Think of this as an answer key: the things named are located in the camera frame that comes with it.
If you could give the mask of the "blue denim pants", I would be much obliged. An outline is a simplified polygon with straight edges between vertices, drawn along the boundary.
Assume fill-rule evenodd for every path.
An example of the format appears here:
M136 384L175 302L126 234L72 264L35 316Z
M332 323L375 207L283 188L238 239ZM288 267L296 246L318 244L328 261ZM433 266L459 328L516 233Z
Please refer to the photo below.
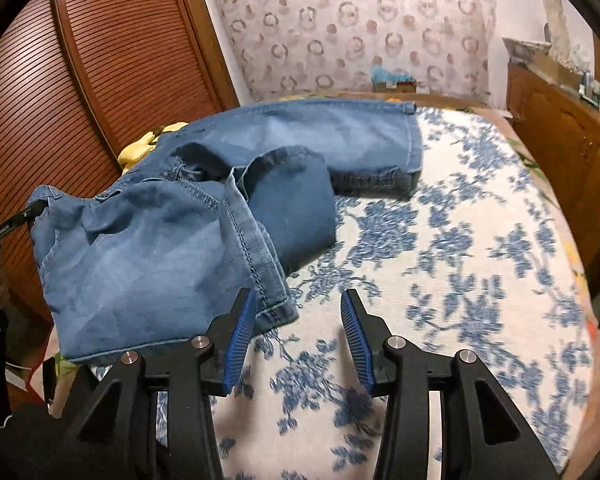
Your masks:
M30 235L61 355L108 363L177 344L242 288L257 332L294 321L286 278L335 243L337 197L408 200L422 154L412 103L300 99L165 133L94 197L40 186Z

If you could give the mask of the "yellow plush toy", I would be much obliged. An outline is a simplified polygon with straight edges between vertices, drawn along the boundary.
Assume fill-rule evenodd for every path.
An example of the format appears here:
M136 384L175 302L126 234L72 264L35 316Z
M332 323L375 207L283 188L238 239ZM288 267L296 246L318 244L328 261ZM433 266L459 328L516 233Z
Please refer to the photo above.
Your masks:
M186 122L174 122L174 124L158 127L146 132L141 138L128 144L118 155L117 161L121 167L122 174L131 171L147 154L153 151L164 134L177 132L186 126Z

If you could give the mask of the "blue floral white bedsheet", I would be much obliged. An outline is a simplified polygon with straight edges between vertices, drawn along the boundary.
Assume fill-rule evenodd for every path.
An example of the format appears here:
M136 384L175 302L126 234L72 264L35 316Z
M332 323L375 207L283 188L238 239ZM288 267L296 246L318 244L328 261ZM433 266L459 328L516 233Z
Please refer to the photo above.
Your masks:
M588 284L557 200L509 121L423 107L416 194L343 198L336 244L292 274L296 322L256 338L211 403L229 479L368 479L384 400L358 384L341 293L419 348L475 351L557 468L576 449L594 375Z

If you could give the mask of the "brown louvered wardrobe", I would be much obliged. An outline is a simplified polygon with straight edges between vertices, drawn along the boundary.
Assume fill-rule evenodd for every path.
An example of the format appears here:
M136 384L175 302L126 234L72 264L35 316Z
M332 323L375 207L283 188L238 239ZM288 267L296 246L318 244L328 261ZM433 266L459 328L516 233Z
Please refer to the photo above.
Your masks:
M0 222L41 184L102 192L144 133L237 104L204 0L28 0L0 39Z

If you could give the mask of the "wooden sideboard cabinet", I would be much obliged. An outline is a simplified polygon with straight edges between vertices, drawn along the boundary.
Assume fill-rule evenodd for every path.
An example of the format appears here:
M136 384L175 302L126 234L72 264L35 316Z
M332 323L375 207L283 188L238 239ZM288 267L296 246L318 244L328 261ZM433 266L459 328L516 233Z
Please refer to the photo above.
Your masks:
M585 266L600 258L600 121L531 70L509 64L514 129L550 181Z

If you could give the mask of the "patterned lace curtain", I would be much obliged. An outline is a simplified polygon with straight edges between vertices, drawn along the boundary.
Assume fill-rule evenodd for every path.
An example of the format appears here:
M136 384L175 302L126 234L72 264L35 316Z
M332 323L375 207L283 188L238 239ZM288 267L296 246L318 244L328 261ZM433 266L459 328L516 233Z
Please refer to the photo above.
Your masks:
M422 93L486 102L495 0L215 0L256 101L372 88L374 65Z

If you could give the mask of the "cardboard box with blue item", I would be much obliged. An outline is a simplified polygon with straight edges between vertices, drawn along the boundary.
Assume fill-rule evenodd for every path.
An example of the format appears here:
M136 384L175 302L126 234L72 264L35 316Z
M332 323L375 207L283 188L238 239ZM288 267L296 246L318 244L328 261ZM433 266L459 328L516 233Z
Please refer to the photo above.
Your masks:
M370 72L370 81L375 92L415 93L416 79L400 70L387 70L384 66L374 65Z

